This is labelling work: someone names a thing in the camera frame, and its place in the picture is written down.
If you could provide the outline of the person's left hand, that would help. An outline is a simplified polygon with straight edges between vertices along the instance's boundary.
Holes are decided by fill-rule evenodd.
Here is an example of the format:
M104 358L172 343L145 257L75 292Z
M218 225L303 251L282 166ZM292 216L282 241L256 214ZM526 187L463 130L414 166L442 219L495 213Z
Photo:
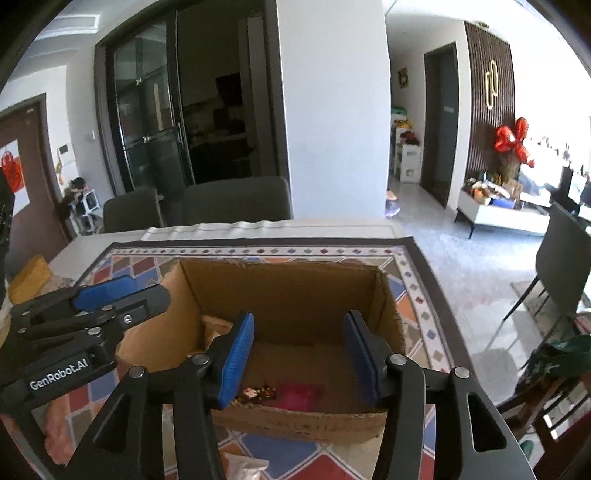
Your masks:
M68 395L63 395L33 410L36 425L45 436L45 450L56 465L67 465L75 451L67 419L69 414Z

